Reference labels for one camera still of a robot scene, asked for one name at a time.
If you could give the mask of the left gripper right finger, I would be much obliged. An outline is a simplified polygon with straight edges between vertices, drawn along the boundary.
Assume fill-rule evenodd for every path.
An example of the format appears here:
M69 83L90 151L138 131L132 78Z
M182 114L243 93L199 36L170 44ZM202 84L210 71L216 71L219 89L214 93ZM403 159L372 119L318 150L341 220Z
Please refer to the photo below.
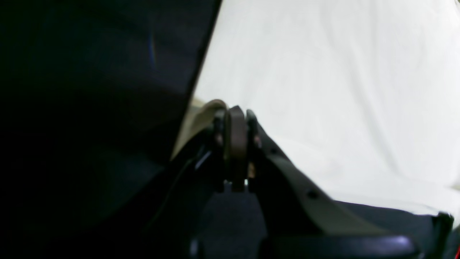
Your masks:
M304 175L255 113L230 109L230 182L260 204L268 236L260 259L416 259L417 245L355 216Z

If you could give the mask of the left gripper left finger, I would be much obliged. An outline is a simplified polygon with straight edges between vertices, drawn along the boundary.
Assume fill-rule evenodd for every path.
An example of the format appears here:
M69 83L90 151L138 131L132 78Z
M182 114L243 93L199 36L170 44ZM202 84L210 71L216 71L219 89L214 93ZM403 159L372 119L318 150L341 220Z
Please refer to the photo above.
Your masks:
M156 177L152 216L143 228L149 259L201 259L200 217L223 190L225 104L206 104L186 120L183 145Z

